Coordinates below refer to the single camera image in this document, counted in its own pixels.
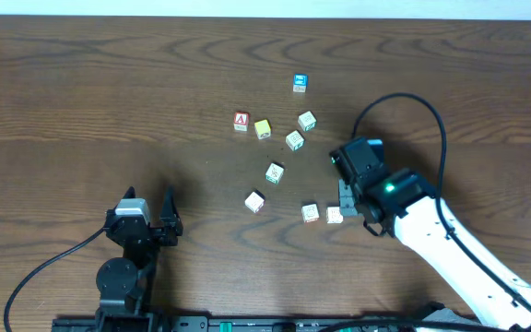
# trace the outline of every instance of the black cable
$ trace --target black cable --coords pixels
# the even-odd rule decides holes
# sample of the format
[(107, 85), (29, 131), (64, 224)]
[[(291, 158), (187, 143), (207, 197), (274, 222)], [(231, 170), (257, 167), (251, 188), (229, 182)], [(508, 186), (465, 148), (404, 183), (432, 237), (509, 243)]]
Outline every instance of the black cable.
[(55, 257), (47, 260), (46, 262), (42, 263), (39, 267), (36, 267), (34, 268), (34, 270), (32, 272), (30, 272), (19, 284), (18, 286), (14, 289), (14, 292), (11, 293), (11, 295), (9, 296), (9, 300), (7, 300), (7, 304), (6, 304), (6, 309), (4, 310), (4, 326), (6, 327), (6, 332), (12, 332), (11, 330), (11, 325), (9, 324), (9, 311), (11, 310), (11, 304), (14, 302), (14, 300), (16, 299), (16, 296), (18, 296), (18, 293), (19, 291), (21, 291), (21, 289), (26, 285), (26, 283), (28, 281), (30, 281), (30, 279), (32, 279), (32, 277), (36, 276), (38, 274), (38, 272), (42, 271), (45, 267), (49, 266), (50, 264), (56, 262), (57, 260), (67, 256), (67, 255), (71, 255), (73, 254), (75, 251), (83, 248), (84, 246), (86, 246), (88, 243), (92, 242), (93, 240), (95, 240), (98, 236), (100, 236), (100, 234), (103, 233), (103, 229), (100, 229), (99, 231), (96, 231), (95, 233), (93, 233), (93, 235), (89, 236), (87, 238), (86, 241), (74, 246), (73, 248), (59, 254), (59, 255), (56, 255)]
[(372, 109), (372, 107), (374, 107), (375, 105), (377, 105), (377, 104), (379, 104), (379, 103), (381, 103), (383, 101), (386, 101), (386, 100), (389, 100), (389, 99), (392, 99), (392, 98), (398, 98), (398, 97), (409, 98), (409, 99), (412, 99), (414, 101), (418, 101), (418, 102), (422, 103), (425, 107), (427, 107), (430, 110), (430, 112), (435, 117), (435, 120), (438, 123), (438, 126), (440, 127), (440, 136), (442, 137), (442, 153), (441, 153), (441, 156), (440, 156), (440, 168), (438, 169), (438, 183), (436, 185), (435, 207), (436, 207), (436, 210), (437, 210), (437, 213), (438, 213), (438, 217), (440, 218), (440, 221), (442, 222), (443, 227), (446, 229), (446, 234), (452, 240), (454, 240), (454, 242), (458, 245), (458, 247), (460, 247), (460, 249), (466, 254), (466, 256), (473, 263), (475, 263), (483, 272), (485, 272), (485, 274), (487, 274), (487, 276), (489, 276), (489, 278), (491, 278), (499, 287), (501, 287), (507, 294), (509, 294), (514, 301), (516, 301), (518, 304), (522, 305), (531, 314), (531, 304), (528, 303), (524, 299), (524, 297), (522, 295), (517, 293), (511, 287), (507, 286), (507, 284), (503, 280), (501, 280), (495, 273), (493, 273), (493, 271), (491, 271), (485, 264), (483, 264), (483, 262), (481, 262), (480, 259), (478, 259), (462, 243), (462, 241), (460, 241), (460, 239), (458, 238), (458, 236), (455, 233), (455, 229), (452, 226), (450, 226), (450, 224), (448, 224), (446, 222), (446, 219), (443, 216), (441, 197), (442, 197), (442, 187), (443, 187), (443, 170), (445, 168), (445, 163), (446, 163), (446, 147), (447, 147), (446, 130), (445, 130), (444, 126), (443, 126), (442, 117), (440, 116), (438, 111), (436, 111), (435, 108), (433, 108), (433, 106), (431, 106), (431, 104), (428, 101), (424, 100), (423, 98), (421, 98), (420, 96), (417, 96), (415, 94), (405, 93), (405, 92), (391, 93), (389, 95), (383, 96), (383, 97), (379, 98), (378, 100), (374, 101), (373, 103), (371, 103), (370, 105), (368, 105), (361, 112), (361, 114), (356, 119), (356, 123), (354, 124), (354, 130), (351, 133), (351, 138), (353, 139), (356, 136), (356, 131), (358, 130), (358, 125), (360, 124), (361, 119), (364, 117), (364, 115), (366, 115), (367, 112), (369, 112)]
[(438, 330), (453, 330), (453, 331), (467, 331), (467, 332), (508, 332), (507, 330), (496, 327), (488, 327), (482, 325), (472, 325), (463, 323), (447, 323), (447, 322), (432, 322), (421, 321), (414, 319), (363, 319), (359, 321), (352, 321), (346, 323), (339, 323), (320, 329), (318, 332), (336, 332), (344, 328), (351, 327), (365, 327), (365, 326), (397, 326), (397, 327), (424, 327)]

